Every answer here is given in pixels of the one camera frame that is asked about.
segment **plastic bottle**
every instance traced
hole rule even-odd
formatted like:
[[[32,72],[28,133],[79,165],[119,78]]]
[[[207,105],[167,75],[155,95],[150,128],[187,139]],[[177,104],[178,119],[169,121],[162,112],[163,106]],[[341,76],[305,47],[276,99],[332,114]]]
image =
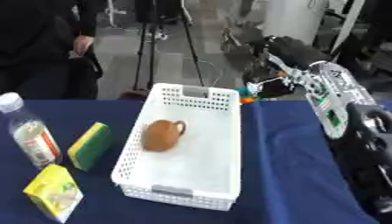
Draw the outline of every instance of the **plastic bottle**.
[[[30,113],[17,93],[0,95],[0,111],[9,120],[9,132],[39,169],[61,162],[59,146],[41,119]]]

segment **juice carton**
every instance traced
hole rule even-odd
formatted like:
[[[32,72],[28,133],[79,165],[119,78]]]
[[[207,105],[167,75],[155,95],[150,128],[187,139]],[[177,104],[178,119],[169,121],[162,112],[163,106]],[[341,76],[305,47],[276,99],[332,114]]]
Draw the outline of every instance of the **juice carton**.
[[[46,216],[60,223],[67,221],[83,198],[68,170],[56,164],[49,164],[42,170],[24,193]]]

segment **clay teapot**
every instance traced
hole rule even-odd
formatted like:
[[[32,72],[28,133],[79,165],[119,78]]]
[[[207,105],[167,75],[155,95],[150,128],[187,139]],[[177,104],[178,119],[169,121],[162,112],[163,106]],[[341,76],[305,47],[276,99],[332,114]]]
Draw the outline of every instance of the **clay teapot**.
[[[143,147],[147,151],[168,151],[177,144],[185,132],[186,124],[182,121],[155,121],[143,133]]]

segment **basket handle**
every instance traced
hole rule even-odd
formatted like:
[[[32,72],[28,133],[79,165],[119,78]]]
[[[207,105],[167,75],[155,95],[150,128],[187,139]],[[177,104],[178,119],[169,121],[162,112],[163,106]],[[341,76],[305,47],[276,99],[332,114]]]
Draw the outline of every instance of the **basket handle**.
[[[183,96],[208,98],[208,94],[209,94],[209,87],[192,87],[192,86],[182,87]]]
[[[185,188],[176,188],[163,185],[153,185],[151,188],[153,193],[162,193],[171,196],[178,196],[183,198],[193,198],[193,191]]]

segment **table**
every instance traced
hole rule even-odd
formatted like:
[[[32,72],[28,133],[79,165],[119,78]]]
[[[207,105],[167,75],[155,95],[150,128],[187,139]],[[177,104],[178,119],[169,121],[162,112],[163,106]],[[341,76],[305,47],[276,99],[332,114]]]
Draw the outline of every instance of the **table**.
[[[230,212],[127,198],[111,183],[111,170],[143,105],[140,101],[26,104],[45,119],[63,151],[93,122],[106,123],[114,133],[113,149],[91,172],[78,171],[65,159],[64,166],[85,194],[69,224],[375,223],[347,190],[306,102],[242,106],[242,191]],[[12,142],[4,125],[1,117],[0,222],[53,223],[22,193],[37,170]]]

